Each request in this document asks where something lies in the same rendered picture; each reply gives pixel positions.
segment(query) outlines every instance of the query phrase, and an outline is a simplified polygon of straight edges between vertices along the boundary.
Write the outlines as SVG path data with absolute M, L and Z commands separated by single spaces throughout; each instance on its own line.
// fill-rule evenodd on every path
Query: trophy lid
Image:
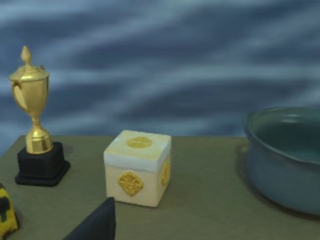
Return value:
M 49 73 L 45 71 L 43 66 L 30 64 L 32 55 L 27 46 L 22 48 L 21 59 L 24 61 L 24 66 L 20 66 L 17 71 L 10 75 L 10 81 L 33 82 L 49 77 Z

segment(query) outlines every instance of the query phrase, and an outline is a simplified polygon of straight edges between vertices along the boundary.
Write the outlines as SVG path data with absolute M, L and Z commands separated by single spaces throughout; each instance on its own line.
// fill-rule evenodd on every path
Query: gold trophy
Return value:
M 49 94 L 49 73 L 43 66 L 31 65 L 31 58 L 24 46 L 21 59 L 25 65 L 9 77 L 14 100 L 32 120 L 32 128 L 25 137 L 26 146 L 17 154 L 19 173 L 15 182 L 52 187 L 60 182 L 70 163 L 64 158 L 62 144 L 52 142 L 50 133 L 40 124 Z

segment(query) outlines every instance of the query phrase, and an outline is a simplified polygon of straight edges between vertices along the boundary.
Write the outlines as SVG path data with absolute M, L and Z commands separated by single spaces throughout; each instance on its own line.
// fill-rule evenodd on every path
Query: box lid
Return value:
M 123 130 L 105 149 L 104 164 L 158 172 L 171 149 L 171 136 Z

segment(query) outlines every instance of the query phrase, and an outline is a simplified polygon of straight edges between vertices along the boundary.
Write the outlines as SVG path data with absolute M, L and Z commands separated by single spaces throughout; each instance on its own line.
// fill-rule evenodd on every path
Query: box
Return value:
M 171 177 L 171 137 L 124 130 L 103 153 L 106 195 L 157 207 Z

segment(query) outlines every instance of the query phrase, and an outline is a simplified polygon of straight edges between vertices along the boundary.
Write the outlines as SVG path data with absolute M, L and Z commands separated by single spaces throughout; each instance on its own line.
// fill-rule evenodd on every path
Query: brown table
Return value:
M 57 136 L 71 169 L 57 187 L 16 185 L 20 137 L 0 160 L 0 182 L 22 228 L 8 240 L 62 240 L 105 196 L 107 136 Z M 116 204 L 116 240 L 320 240 L 320 221 L 252 190 L 242 137 L 174 137 L 172 178 L 158 208 Z

